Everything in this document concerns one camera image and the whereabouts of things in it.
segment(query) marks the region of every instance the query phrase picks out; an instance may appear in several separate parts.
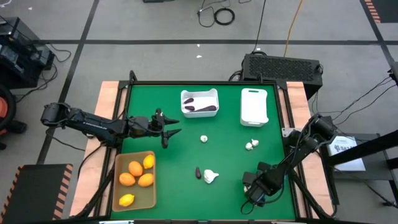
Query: white container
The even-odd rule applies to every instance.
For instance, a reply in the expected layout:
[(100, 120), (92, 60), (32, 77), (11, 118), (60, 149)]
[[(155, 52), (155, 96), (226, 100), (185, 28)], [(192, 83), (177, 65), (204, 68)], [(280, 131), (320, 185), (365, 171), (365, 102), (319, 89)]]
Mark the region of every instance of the white container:
[[(184, 104), (184, 102), (189, 98), (193, 98), (193, 102)], [(190, 112), (189, 110), (185, 109), (186, 106), (194, 106), (195, 110), (200, 110), (211, 105), (216, 106), (215, 111)], [(181, 111), (186, 118), (204, 118), (216, 116), (219, 108), (218, 93), (214, 88), (209, 91), (189, 92), (187, 90), (183, 90), (181, 92)]]
[(241, 95), (241, 124), (261, 127), (267, 122), (267, 92), (244, 88)]

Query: purple eggplant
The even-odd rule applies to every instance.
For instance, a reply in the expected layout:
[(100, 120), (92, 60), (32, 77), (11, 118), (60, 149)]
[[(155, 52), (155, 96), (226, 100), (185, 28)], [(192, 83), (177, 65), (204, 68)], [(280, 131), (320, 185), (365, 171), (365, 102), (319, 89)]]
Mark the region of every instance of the purple eggplant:
[(185, 109), (187, 109), (189, 111), (194, 111), (195, 107), (194, 106), (185, 106)]
[(184, 101), (184, 104), (192, 103), (192, 102), (193, 102), (193, 98), (189, 98), (189, 99), (187, 99), (187, 100)]
[(201, 179), (201, 174), (200, 174), (199, 167), (197, 167), (197, 169), (195, 171), (195, 176), (197, 177), (197, 179)]
[(195, 111), (191, 111), (191, 112), (204, 112), (204, 111), (216, 111), (217, 107), (214, 105), (211, 106), (207, 106), (205, 108), (199, 109), (199, 110), (195, 110)]

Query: white paper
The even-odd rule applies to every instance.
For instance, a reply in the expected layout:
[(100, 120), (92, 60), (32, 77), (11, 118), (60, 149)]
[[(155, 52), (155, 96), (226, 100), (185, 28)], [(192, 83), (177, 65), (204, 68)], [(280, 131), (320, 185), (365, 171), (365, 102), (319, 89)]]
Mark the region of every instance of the white paper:
[[(353, 137), (347, 138), (344, 136), (337, 136), (335, 140), (329, 145), (329, 155), (334, 156), (335, 154), (344, 152), (345, 150), (351, 149), (356, 146), (356, 141)], [(335, 165), (335, 167), (342, 171), (365, 171), (362, 158), (355, 159), (343, 164)]]

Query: wooden table frame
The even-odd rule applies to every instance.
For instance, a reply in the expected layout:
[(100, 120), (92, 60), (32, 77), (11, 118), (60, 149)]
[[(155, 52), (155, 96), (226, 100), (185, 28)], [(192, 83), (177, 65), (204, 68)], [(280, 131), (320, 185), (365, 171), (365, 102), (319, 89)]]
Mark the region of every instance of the wooden table frame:
[[(98, 96), (95, 115), (114, 119), (119, 113), (122, 113), (126, 103), (129, 101), (130, 93), (128, 93), (127, 88), (125, 88), (127, 84), (128, 82), (122, 81), (103, 82)], [(278, 94), (285, 128), (292, 126), (296, 128), (304, 127), (311, 116), (303, 83), (288, 82), (287, 91), (280, 89), (278, 90)], [(96, 149), (98, 145), (99, 141), (97, 139), (89, 139), (86, 146), (85, 157)], [(92, 198), (99, 187), (100, 180), (104, 179), (106, 173), (112, 167), (116, 150), (117, 149), (102, 147), (85, 162), (85, 165), (81, 168), (80, 178), (77, 183), (70, 211), (71, 216), (79, 213)], [(308, 190), (324, 211), (326, 211), (327, 214), (332, 214), (333, 207), (321, 159), (316, 154), (310, 154), (302, 162), (302, 168)], [(309, 211), (308, 204), (304, 201), (299, 188), (295, 186), (295, 189), (300, 217), (310, 218), (313, 216), (316, 218), (316, 214)], [(100, 206), (97, 205), (91, 215), (109, 214), (111, 207), (109, 206), (110, 200), (108, 199), (111, 193), (110, 185), (108, 185), (101, 198)]]

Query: green mat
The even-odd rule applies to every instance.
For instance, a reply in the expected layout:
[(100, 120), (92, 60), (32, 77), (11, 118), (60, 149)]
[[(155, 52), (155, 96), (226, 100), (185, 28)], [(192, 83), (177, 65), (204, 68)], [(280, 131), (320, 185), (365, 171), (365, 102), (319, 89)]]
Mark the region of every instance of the green mat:
[[(182, 90), (218, 90), (220, 110), (212, 118), (185, 118), (180, 109)], [(261, 128), (240, 124), (240, 100), (243, 88), (260, 88), (268, 93), (269, 122)], [(280, 123), (273, 86), (140, 86), (132, 88), (129, 115), (150, 117), (156, 108), (166, 116), (180, 120), (165, 130), (182, 128), (162, 149), (160, 138), (126, 139), (122, 153), (154, 151), (156, 157), (157, 203), (154, 208), (127, 212), (112, 212), (111, 219), (173, 219), (173, 220), (293, 220), (294, 206), (290, 187), (283, 196), (265, 207), (255, 207), (249, 215), (241, 214), (246, 201), (242, 176), (255, 172), (260, 161), (277, 164), (284, 158)], [(200, 142), (200, 136), (208, 142)], [(251, 139), (259, 146), (245, 149)], [(195, 177), (195, 168), (211, 169), (220, 174), (212, 184)], [(246, 205), (244, 211), (250, 210)]]

